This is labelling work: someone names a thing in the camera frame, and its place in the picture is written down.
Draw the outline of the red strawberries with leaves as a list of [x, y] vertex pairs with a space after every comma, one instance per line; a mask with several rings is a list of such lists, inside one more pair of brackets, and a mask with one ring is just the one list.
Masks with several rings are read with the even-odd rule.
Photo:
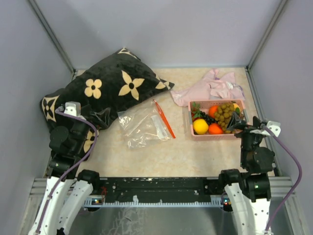
[[192, 121], [196, 121], [202, 118], [202, 112], [200, 110], [200, 104], [196, 102], [191, 103], [191, 117]]

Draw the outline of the clear zip top bag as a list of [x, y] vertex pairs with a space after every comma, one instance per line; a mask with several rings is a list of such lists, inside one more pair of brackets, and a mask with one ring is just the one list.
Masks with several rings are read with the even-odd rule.
[[118, 121], [129, 149], [144, 148], [176, 138], [155, 99], [119, 112]]

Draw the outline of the yellow lemon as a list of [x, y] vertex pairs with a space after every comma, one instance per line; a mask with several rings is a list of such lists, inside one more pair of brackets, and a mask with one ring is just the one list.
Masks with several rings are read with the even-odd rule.
[[197, 135], [204, 135], [208, 131], [209, 125], [204, 119], [198, 119], [193, 122], [193, 129]]

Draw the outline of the brown longan bunch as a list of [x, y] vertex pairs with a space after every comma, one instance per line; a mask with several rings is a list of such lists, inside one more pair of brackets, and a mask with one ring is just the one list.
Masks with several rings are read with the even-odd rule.
[[226, 129], [231, 119], [232, 113], [234, 112], [233, 103], [234, 102], [227, 102], [218, 105], [218, 111], [215, 113], [215, 120], [218, 121], [217, 124], [221, 126], [225, 134], [231, 134], [234, 132]]

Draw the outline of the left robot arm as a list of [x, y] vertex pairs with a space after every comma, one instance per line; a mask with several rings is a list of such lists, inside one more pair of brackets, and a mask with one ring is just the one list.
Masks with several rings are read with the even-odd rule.
[[90, 194], [98, 193], [102, 188], [99, 173], [90, 172], [90, 177], [66, 179], [65, 177], [93, 151], [98, 139], [96, 127], [76, 111], [63, 111], [59, 107], [56, 114], [80, 121], [94, 130], [95, 138], [85, 156], [64, 172], [61, 177], [51, 176], [47, 179], [45, 194], [36, 215], [34, 224], [29, 230], [30, 235], [67, 235], [79, 209]]

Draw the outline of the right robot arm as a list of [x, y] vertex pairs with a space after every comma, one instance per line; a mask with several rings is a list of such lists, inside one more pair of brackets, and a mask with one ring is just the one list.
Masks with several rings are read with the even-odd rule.
[[233, 221], [239, 235], [270, 235], [269, 221], [271, 201], [268, 172], [273, 170], [274, 152], [262, 147], [265, 135], [261, 122], [253, 118], [249, 125], [234, 112], [227, 130], [238, 130], [235, 137], [241, 139], [241, 173], [237, 169], [222, 170], [219, 174], [219, 190], [227, 194], [233, 211]]

